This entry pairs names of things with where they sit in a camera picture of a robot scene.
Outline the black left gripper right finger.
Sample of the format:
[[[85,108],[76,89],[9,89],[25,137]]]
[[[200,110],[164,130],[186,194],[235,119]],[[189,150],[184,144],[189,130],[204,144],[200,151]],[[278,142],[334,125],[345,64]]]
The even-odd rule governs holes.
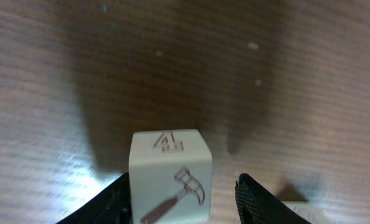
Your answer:
[[[235,200],[241,224],[310,224],[247,173],[236,181]]]

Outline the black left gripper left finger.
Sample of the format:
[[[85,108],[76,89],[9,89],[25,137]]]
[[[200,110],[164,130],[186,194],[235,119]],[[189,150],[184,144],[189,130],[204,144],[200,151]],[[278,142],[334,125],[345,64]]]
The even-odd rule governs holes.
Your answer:
[[[131,224],[129,173],[108,185],[81,208],[57,224]]]

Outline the white block with hammer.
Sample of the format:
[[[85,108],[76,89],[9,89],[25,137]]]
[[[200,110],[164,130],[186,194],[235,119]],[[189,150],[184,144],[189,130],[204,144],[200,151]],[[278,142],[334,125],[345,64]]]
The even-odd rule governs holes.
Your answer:
[[[212,154],[196,129],[134,133],[129,181],[134,223],[210,218]]]

